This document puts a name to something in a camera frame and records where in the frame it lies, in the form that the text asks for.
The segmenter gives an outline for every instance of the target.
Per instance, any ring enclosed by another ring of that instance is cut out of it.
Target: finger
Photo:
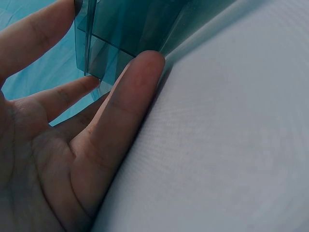
[[[129,65],[130,63],[127,64],[110,93],[103,95],[97,101],[92,103],[90,106],[88,106],[74,117],[56,126],[56,128],[60,130],[62,134],[64,134],[67,142],[71,141],[86,127],[94,127],[96,125],[99,116],[102,114],[102,111],[105,108],[105,105],[108,103],[110,96],[113,94],[114,89],[118,86],[119,81],[121,80]]]
[[[84,130],[86,126],[89,125],[108,95],[108,93],[103,95],[77,115],[56,125],[55,128],[64,134],[67,142],[71,141],[76,135]]]
[[[65,85],[36,93],[29,98],[42,105],[46,111],[47,121],[51,122],[98,85],[97,78],[85,76]]]
[[[71,147],[76,155],[71,170],[75,194],[94,215],[127,152],[154,95],[164,58],[144,52],[129,66],[93,131],[84,130]]]
[[[53,47],[74,17],[73,0],[58,0],[0,32],[0,83]]]

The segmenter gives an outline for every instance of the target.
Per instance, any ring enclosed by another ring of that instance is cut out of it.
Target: white fabric
[[[94,232],[309,231],[309,1],[244,2],[174,66]]]

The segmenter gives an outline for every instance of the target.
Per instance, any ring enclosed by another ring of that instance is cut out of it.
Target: fingertip
[[[83,77],[84,84],[88,86],[89,89],[94,89],[100,85],[100,80],[94,76]]]
[[[136,60],[144,60],[144,61],[149,61],[151,62],[152,64],[155,64],[159,67],[164,67],[165,65],[165,58],[164,56],[159,53],[159,52],[156,52],[156,51],[144,51],[142,53],[140,53],[135,59],[134,61]]]

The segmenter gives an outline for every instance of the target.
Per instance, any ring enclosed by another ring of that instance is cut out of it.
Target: transparent plastic sheet
[[[142,51],[159,51],[172,65],[182,57],[173,51],[234,1],[84,0],[75,20],[76,60],[80,70],[102,81],[93,97],[110,91]]]

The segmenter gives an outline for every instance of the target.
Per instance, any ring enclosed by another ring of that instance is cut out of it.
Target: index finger
[[[6,78],[52,48],[67,33],[74,18],[74,0],[58,0],[0,32],[1,86]]]

